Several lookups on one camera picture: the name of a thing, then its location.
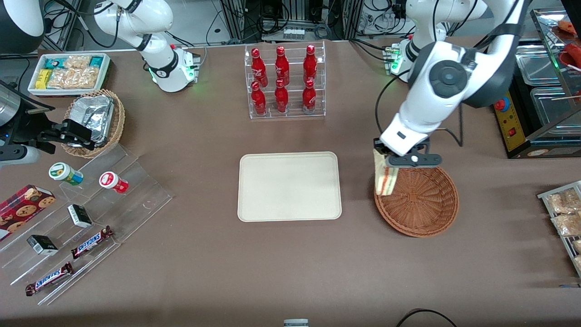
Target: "food display case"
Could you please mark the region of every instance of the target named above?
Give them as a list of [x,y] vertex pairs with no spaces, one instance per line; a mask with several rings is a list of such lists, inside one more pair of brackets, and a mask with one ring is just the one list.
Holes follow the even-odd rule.
[[521,42],[507,95],[494,105],[509,158],[581,157],[581,70],[565,47],[581,47],[564,7],[530,13],[539,41]]

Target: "snickers bar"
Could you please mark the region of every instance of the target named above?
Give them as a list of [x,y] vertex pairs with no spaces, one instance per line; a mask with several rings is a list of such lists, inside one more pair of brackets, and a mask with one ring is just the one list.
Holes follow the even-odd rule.
[[26,286],[26,296],[33,296],[36,292],[40,291],[46,285],[54,283],[56,280],[60,279],[62,276],[65,275],[72,275],[74,274],[73,266],[71,266],[70,262],[67,262],[62,266],[62,268],[57,269],[52,274],[44,277],[43,279],[37,281],[36,283],[29,284]]
[[92,238],[86,240],[83,244],[79,245],[76,249],[71,250],[73,253],[73,259],[77,259],[83,254],[89,252],[91,249],[97,246],[97,244],[103,242],[107,237],[113,235],[113,231],[109,226],[105,227],[99,233],[95,234]]

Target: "aluminum foil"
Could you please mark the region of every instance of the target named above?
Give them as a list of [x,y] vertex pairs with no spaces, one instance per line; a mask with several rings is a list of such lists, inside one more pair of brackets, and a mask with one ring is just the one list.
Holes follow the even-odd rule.
[[69,118],[90,129],[91,141],[96,147],[102,147],[107,143],[114,105],[113,99],[106,95],[79,98],[75,100]]

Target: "brown wicker basket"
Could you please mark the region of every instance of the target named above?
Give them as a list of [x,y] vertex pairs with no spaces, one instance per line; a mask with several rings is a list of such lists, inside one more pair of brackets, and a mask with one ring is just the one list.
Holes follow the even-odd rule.
[[[113,108],[113,117],[111,118],[111,127],[109,128],[109,140],[107,144],[102,148],[95,148],[93,151],[87,150],[85,148],[74,148],[69,147],[66,144],[62,144],[64,150],[76,157],[83,157],[86,159],[95,158],[98,154],[103,152],[105,149],[117,144],[119,139],[121,139],[121,134],[123,133],[123,124],[125,124],[125,108],[123,108],[123,104],[119,100],[117,95],[109,90],[99,90],[93,91],[87,94],[81,95],[81,97],[96,97],[99,95],[107,95],[108,97],[113,98],[115,101],[115,107]],[[68,118],[71,109],[73,108],[73,104],[69,106],[69,110],[65,113],[64,117]]]
[[400,169],[390,196],[375,195],[383,218],[413,237],[431,237],[447,230],[458,215],[458,191],[442,168]]

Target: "stainless steel tray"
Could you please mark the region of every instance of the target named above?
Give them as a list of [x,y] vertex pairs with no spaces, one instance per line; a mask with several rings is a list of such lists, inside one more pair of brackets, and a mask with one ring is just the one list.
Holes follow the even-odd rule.
[[517,48],[517,65],[525,83],[530,86],[558,86],[559,78],[543,45],[521,45]]
[[[558,119],[563,113],[571,110],[567,99],[553,101],[554,98],[566,97],[562,87],[536,87],[530,92],[535,109],[543,125]],[[550,131],[551,134],[581,133],[581,112],[565,119]]]

